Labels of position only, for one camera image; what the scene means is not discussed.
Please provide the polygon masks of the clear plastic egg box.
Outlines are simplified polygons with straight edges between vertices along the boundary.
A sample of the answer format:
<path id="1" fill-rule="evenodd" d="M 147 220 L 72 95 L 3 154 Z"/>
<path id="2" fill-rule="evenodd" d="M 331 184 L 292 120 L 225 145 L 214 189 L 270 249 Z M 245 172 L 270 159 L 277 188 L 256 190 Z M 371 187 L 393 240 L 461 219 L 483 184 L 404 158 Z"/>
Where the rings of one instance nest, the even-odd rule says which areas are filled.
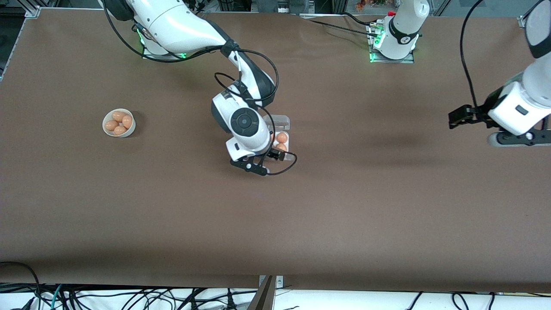
<path id="1" fill-rule="evenodd" d="M 287 145 L 289 151 L 291 141 L 291 136 L 289 135 L 289 131 L 291 129 L 290 118 L 286 115 L 272 115 L 271 117 L 269 115 L 265 115 L 263 119 L 267 124 L 270 133 L 273 133 L 275 136 L 277 136 L 279 132 L 286 132 L 288 134 L 289 139 L 288 142 L 285 144 Z M 276 138 L 274 138 L 273 147 L 275 147 L 276 145 L 278 145 L 278 143 L 276 141 Z"/>

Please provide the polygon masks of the white round bowl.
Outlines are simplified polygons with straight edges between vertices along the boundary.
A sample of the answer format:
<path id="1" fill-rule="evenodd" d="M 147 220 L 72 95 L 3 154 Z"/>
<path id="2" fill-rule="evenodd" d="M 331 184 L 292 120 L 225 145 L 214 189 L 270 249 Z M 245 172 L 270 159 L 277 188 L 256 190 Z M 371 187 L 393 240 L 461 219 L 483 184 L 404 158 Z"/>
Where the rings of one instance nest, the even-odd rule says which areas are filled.
<path id="1" fill-rule="evenodd" d="M 114 112 L 114 111 L 123 111 L 123 112 L 125 112 L 126 114 L 132 116 L 132 118 L 133 118 L 133 124 L 132 124 L 131 128 L 128 129 L 128 130 L 126 131 L 126 133 L 124 133 L 123 135 L 120 135 L 120 136 L 115 136 L 115 135 L 113 134 L 113 132 L 106 131 L 106 130 L 104 129 L 104 124 L 105 124 L 105 122 L 107 122 L 107 121 L 109 121 L 109 120 L 112 120 L 111 114 L 112 114 L 112 112 Z M 108 114 L 106 114 L 106 115 L 104 116 L 103 122 L 102 122 L 102 129 L 104 130 L 105 134 L 108 135 L 108 136 L 111 136 L 111 137 L 116 137 L 116 138 L 125 138 L 125 137 L 128 137 L 128 136 L 132 135 L 132 133 L 134 132 L 135 128 L 136 128 L 136 121 L 135 121 L 135 118 L 134 118 L 132 112 L 130 112 L 129 110 L 126 110 L 125 108 L 124 108 L 124 109 L 123 109 L 123 108 L 118 108 L 118 109 L 116 108 L 115 110 L 112 110 L 112 111 L 108 112 Z"/>

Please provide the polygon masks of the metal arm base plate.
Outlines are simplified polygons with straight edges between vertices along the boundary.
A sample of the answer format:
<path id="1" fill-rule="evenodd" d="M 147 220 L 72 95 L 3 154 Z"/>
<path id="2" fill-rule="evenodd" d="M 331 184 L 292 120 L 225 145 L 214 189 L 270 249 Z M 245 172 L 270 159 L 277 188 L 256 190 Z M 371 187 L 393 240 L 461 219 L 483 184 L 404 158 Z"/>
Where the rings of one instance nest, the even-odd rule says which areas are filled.
<path id="1" fill-rule="evenodd" d="M 177 60 L 187 58 L 187 53 L 172 53 L 161 47 L 157 41 L 154 40 L 152 34 L 146 29 L 139 30 L 140 42 L 143 45 L 143 54 L 161 60 Z"/>
<path id="2" fill-rule="evenodd" d="M 367 37 L 370 63 L 380 62 L 413 64 L 415 62 L 415 58 L 412 50 L 403 59 L 390 59 L 385 57 L 378 49 L 376 49 L 377 45 L 380 45 L 386 37 L 384 25 L 382 23 L 378 23 L 379 21 L 382 21 L 382 19 L 377 20 L 376 22 L 370 22 L 369 25 L 365 27 L 368 33 Z"/>

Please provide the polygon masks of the dark metal post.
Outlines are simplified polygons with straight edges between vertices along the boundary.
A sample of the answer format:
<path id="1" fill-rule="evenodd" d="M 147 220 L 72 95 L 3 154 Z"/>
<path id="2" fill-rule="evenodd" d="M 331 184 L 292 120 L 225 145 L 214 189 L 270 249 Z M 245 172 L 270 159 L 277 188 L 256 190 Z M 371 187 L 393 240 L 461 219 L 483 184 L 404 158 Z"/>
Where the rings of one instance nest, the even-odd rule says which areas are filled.
<path id="1" fill-rule="evenodd" d="M 273 310 L 277 276 L 265 276 L 247 310 Z"/>

